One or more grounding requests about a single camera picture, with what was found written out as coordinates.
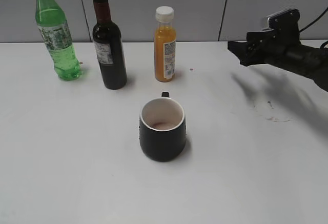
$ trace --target black cable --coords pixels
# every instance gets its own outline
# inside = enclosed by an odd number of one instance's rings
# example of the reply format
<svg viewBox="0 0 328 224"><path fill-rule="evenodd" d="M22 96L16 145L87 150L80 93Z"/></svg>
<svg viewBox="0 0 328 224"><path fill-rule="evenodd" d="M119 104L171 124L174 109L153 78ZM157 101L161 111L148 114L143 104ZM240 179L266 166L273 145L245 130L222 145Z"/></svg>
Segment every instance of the black cable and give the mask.
<svg viewBox="0 0 328 224"><path fill-rule="evenodd" d="M328 11L328 7L322 12L321 15L319 15L313 22L311 22L310 24L308 24L306 27L302 28L301 30L299 30L299 32L303 32L305 29L309 28L310 26L312 26L314 23L316 23L317 21L319 21Z"/></svg>
<svg viewBox="0 0 328 224"><path fill-rule="evenodd" d="M326 45L328 45L328 40L322 43L322 45L320 46L320 49L323 49Z"/></svg>
<svg viewBox="0 0 328 224"><path fill-rule="evenodd" d="M217 41L220 41L221 30L222 30L222 26L223 26L224 15L226 13L227 2L228 2L228 0L225 0L224 8L223 8L223 14L222 14L222 19L221 19L221 25L220 25L220 30L219 30L219 37L218 37Z"/></svg>

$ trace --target wine bottle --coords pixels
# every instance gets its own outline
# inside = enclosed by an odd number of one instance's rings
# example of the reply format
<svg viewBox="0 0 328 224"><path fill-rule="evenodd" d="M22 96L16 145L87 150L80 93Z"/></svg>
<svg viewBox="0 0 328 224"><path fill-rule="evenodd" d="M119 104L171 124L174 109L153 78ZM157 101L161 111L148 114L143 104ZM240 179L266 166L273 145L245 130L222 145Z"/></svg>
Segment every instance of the wine bottle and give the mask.
<svg viewBox="0 0 328 224"><path fill-rule="evenodd" d="M105 87L116 90L127 82L121 32L112 22L108 0L93 0L97 24L92 31Z"/></svg>

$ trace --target mug handle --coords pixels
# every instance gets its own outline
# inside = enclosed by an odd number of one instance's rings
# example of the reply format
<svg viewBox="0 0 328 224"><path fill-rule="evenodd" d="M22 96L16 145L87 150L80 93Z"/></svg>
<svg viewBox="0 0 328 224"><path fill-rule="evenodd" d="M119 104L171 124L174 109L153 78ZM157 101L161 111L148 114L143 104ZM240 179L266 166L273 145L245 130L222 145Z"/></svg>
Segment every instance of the mug handle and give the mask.
<svg viewBox="0 0 328 224"><path fill-rule="evenodd" d="M162 92L162 97L170 97L170 94L168 92Z"/></svg>

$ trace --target bottle label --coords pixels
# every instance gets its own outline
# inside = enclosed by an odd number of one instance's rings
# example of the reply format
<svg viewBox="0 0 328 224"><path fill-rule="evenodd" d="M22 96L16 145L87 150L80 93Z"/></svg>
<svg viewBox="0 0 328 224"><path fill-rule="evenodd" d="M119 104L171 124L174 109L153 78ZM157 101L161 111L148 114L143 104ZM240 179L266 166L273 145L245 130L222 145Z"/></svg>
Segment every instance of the bottle label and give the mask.
<svg viewBox="0 0 328 224"><path fill-rule="evenodd" d="M164 63L164 78L171 79L175 68L175 44L176 41L163 44L163 63Z"/></svg>
<svg viewBox="0 0 328 224"><path fill-rule="evenodd" d="M113 56L109 44L100 44L94 42L96 48L97 59L102 64L113 64Z"/></svg>
<svg viewBox="0 0 328 224"><path fill-rule="evenodd" d="M67 22L55 27L38 27L49 51L64 49L73 42Z"/></svg>

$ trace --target barcode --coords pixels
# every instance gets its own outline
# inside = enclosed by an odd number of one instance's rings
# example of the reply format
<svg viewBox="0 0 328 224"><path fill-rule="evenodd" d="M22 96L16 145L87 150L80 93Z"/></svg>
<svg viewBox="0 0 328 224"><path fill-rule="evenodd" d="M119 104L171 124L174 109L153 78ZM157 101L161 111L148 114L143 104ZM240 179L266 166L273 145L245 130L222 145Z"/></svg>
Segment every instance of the barcode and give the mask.
<svg viewBox="0 0 328 224"><path fill-rule="evenodd" d="M173 74L173 70L166 72L166 76L171 76L172 74Z"/></svg>

